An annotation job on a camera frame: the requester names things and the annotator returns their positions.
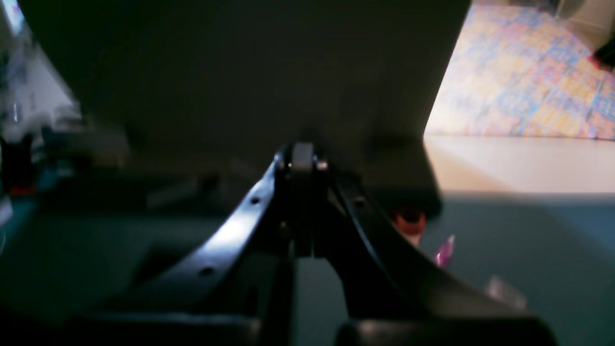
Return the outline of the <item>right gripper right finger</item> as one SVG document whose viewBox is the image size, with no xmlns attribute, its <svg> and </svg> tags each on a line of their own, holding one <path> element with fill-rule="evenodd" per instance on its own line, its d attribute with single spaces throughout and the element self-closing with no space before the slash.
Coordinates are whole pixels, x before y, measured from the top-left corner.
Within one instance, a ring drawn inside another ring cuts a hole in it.
<svg viewBox="0 0 615 346">
<path fill-rule="evenodd" d="M 360 319 L 513 320 L 524 317 L 440 269 L 395 229 L 352 175 L 328 163 L 317 183 L 339 206 L 319 201 L 315 248 L 340 276 L 349 315 Z"/>
</svg>

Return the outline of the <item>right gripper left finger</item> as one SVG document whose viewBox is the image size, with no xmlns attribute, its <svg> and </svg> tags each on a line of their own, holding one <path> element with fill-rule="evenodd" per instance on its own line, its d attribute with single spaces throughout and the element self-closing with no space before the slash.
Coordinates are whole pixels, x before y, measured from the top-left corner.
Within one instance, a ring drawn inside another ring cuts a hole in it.
<svg viewBox="0 0 615 346">
<path fill-rule="evenodd" d="M 239 206 L 199 248 L 96 310 L 98 318 L 287 317 L 292 311 L 291 239 L 281 223 L 277 154 Z"/>
</svg>

